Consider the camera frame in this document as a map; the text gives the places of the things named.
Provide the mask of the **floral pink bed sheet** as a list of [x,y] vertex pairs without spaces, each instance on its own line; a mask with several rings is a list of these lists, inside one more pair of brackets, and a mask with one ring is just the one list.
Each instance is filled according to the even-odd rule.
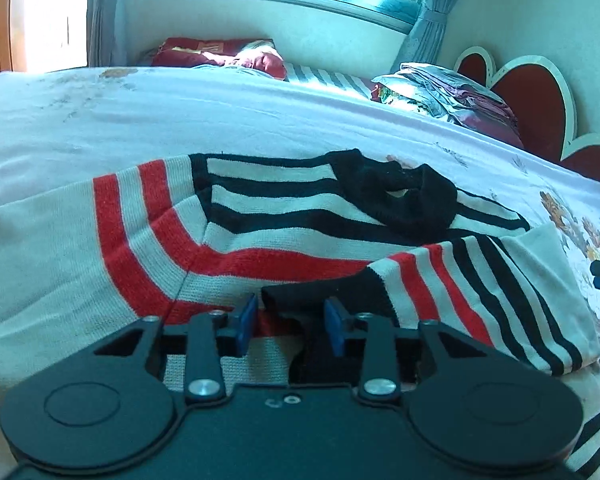
[[[358,151],[428,166],[462,190],[558,229],[600,340],[600,183],[482,134],[234,68],[0,74],[0,206],[157,159],[310,159]],[[8,466],[0,436],[0,473]]]

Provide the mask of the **left teal curtain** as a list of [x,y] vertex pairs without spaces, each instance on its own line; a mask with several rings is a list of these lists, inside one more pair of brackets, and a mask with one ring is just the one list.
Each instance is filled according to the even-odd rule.
[[126,65],[125,0],[87,0],[88,67]]

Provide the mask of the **red pillow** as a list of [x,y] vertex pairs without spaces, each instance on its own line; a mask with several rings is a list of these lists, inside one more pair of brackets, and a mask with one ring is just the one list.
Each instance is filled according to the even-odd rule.
[[158,47],[151,65],[240,67],[258,70],[278,80],[287,77],[283,57],[271,39],[201,40],[171,37]]

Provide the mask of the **teal curtain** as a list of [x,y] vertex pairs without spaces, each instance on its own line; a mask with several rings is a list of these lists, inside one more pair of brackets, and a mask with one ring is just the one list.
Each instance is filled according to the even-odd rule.
[[88,67],[126,65],[125,0],[87,0]]
[[391,70],[397,72],[403,63],[437,61],[448,24],[448,17],[458,0],[422,0],[419,16],[403,41]]

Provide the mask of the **striped mattress pad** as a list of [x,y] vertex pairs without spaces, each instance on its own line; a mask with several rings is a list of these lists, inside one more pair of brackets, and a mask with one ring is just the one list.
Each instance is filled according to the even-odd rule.
[[372,97],[374,84],[369,79],[288,62],[285,68],[290,84],[363,101]]

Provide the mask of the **right teal curtain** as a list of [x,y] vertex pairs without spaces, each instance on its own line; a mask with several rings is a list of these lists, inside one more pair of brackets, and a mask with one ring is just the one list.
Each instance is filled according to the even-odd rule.
[[403,63],[437,61],[448,24],[448,17],[458,0],[422,0],[419,16],[403,41],[391,70],[397,72]]

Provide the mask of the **stack of folded quilts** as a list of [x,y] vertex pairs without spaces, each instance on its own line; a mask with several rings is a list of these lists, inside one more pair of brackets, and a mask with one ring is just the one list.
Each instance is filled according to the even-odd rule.
[[517,118],[508,104],[482,84],[454,70],[404,63],[394,74],[373,79],[370,99],[422,114],[522,148]]

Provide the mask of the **red white flower headboard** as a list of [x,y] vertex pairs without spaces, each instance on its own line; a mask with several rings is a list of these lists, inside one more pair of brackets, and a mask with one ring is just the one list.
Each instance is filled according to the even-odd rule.
[[498,67],[485,48],[470,47],[457,58],[454,70],[508,104],[527,152],[600,182],[600,134],[578,133],[576,102],[551,60],[523,55]]

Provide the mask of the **striped knit children's sweater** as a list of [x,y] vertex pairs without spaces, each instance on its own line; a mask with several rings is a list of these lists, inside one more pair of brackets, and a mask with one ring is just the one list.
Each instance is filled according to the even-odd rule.
[[0,403],[145,316],[331,296],[443,322],[570,385],[584,425],[568,464],[600,479],[600,340],[556,226],[355,150],[157,159],[0,206]]

